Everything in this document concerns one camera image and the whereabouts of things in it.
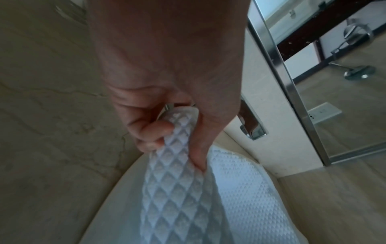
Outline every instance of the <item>textured towel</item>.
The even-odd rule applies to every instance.
[[[175,129],[149,158],[142,243],[306,243],[260,165],[212,146],[205,174],[193,166],[187,145],[197,114],[195,108],[182,107],[161,118]]]

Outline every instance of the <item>bathroom floor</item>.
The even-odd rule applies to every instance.
[[[102,88],[86,27],[51,0],[0,0],[1,243],[77,243],[141,155]]]
[[[293,221],[310,243],[386,240],[386,152],[278,181]]]
[[[326,67],[296,85],[308,110],[329,102],[342,114],[316,125],[330,156],[386,141],[386,33],[339,60],[346,66],[372,65],[374,76],[343,78],[344,70]]]

